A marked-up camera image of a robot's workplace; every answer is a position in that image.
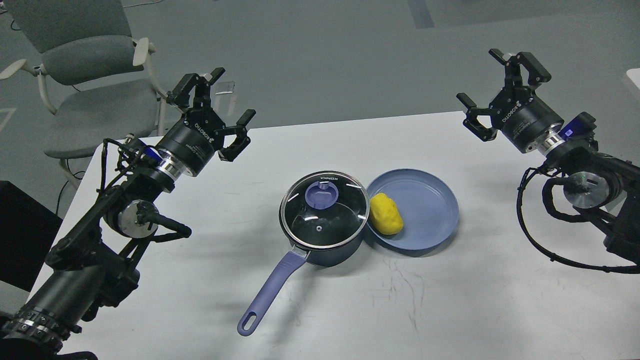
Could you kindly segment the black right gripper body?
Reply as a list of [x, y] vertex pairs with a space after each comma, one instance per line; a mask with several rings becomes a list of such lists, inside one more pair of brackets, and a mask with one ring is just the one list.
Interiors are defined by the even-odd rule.
[[489, 109], [492, 126], [523, 154], [533, 151], [544, 133], [557, 132], [565, 122], [531, 88], [504, 88]]

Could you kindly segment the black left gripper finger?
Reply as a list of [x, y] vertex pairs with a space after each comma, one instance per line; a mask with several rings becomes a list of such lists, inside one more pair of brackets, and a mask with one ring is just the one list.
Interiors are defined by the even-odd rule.
[[[250, 144], [247, 125], [256, 115], [256, 110], [247, 109], [234, 126], [219, 128], [214, 131], [214, 149], [221, 161], [233, 162]], [[224, 139], [235, 136], [229, 146], [224, 146]]]
[[189, 126], [191, 121], [189, 112], [192, 110], [203, 110], [205, 120], [213, 120], [220, 125], [225, 124], [211, 107], [211, 87], [225, 72], [225, 68], [217, 67], [210, 73], [187, 73], [174, 89], [167, 92], [166, 103], [181, 112], [176, 125]]

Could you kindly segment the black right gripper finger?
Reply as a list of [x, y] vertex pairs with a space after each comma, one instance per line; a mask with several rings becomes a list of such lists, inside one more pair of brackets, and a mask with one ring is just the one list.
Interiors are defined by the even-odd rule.
[[[465, 119], [462, 121], [462, 125], [483, 142], [496, 139], [498, 132], [502, 132], [505, 127], [502, 122], [502, 115], [508, 104], [507, 98], [498, 94], [489, 103], [488, 107], [480, 108], [466, 93], [458, 93], [455, 97], [466, 107]], [[480, 117], [489, 117], [491, 127], [482, 125], [479, 120]]]
[[498, 48], [490, 48], [488, 53], [504, 69], [503, 87], [490, 102], [492, 105], [515, 104], [517, 100], [534, 101], [536, 89], [552, 79], [551, 73], [531, 52], [506, 55]]

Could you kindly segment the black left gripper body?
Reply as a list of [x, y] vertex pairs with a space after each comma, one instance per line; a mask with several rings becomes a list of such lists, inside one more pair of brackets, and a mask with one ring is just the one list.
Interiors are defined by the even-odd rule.
[[156, 150], [163, 159], [177, 161], [182, 174], [196, 177], [222, 148], [224, 137], [215, 132], [225, 128], [212, 108], [191, 108], [158, 141]]

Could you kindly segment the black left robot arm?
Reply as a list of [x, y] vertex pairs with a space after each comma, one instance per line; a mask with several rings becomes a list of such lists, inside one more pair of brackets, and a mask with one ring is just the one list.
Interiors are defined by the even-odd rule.
[[228, 126], [211, 105], [224, 72], [183, 76], [167, 94], [182, 116], [155, 145], [133, 134], [103, 140], [96, 201], [46, 255], [50, 278], [2, 326], [3, 360], [95, 360], [91, 351], [62, 354], [64, 341], [82, 332], [80, 321], [137, 289], [137, 265], [151, 243], [190, 237], [190, 227], [160, 214], [154, 202], [182, 175], [198, 176], [215, 154], [233, 162], [250, 144], [247, 125], [256, 111]]

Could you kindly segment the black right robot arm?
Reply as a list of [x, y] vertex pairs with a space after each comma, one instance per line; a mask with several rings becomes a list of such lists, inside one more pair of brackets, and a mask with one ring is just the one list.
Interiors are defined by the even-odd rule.
[[[552, 262], [591, 271], [638, 274], [639, 168], [599, 151], [595, 117], [580, 112], [565, 123], [537, 95], [537, 88], [550, 82], [552, 76], [534, 54], [506, 55], [498, 48], [491, 48], [489, 54], [503, 66], [503, 87], [485, 108], [478, 107], [466, 93], [458, 93], [457, 99], [466, 107], [462, 124], [484, 142], [502, 133], [519, 152], [538, 151], [544, 156], [541, 166], [525, 171], [518, 187], [516, 215], [528, 241]], [[577, 262], [535, 241], [524, 221], [522, 201], [526, 187], [537, 174], [547, 177], [541, 191], [547, 214], [565, 223], [594, 225], [605, 235], [605, 250], [630, 265]]]

